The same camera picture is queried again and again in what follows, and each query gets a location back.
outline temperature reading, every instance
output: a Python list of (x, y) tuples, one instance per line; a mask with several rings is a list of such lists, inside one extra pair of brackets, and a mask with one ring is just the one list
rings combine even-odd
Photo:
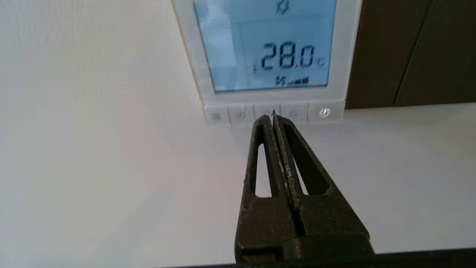
[[(277, 56), (277, 46), (275, 43), (265, 43), (263, 48), (267, 52), (261, 59), (261, 69), (265, 71), (271, 71), (273, 65), (269, 63), (272, 59)], [(319, 58), (317, 62), (314, 62), (314, 46), (305, 45), (301, 49), (301, 53), (298, 54), (298, 57), (301, 57), (300, 60), (296, 61), (296, 43), (293, 41), (286, 41), (282, 43), (279, 47), (279, 67), (281, 69), (290, 69), (290, 68), (307, 68), (311, 67), (312, 64), (316, 63), (320, 66), (324, 65), (324, 58)]]

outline black clamp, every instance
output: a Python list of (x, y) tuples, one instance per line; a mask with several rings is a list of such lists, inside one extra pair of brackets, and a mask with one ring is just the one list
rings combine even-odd
[[(264, 144), (272, 197), (255, 195)], [(296, 163), (309, 193), (299, 182)], [(294, 124), (273, 115), (253, 126), (235, 238), (238, 263), (367, 256), (369, 234)]]

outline cabinet door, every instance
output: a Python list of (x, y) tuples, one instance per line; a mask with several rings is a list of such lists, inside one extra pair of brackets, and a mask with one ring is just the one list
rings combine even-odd
[(476, 0), (433, 0), (395, 106), (476, 102)]
[(363, 1), (346, 108), (393, 106), (430, 2)]

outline white thermostat frame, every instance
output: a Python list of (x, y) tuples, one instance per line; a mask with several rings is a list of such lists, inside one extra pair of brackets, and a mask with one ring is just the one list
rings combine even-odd
[(345, 100), (362, 0), (337, 0), (327, 86), (218, 93), (213, 87), (193, 0), (173, 0), (173, 3), (203, 105)]

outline lcd screen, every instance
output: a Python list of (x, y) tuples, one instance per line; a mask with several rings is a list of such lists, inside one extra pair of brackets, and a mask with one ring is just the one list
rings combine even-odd
[(195, 0), (215, 92), (327, 86), (336, 0)]

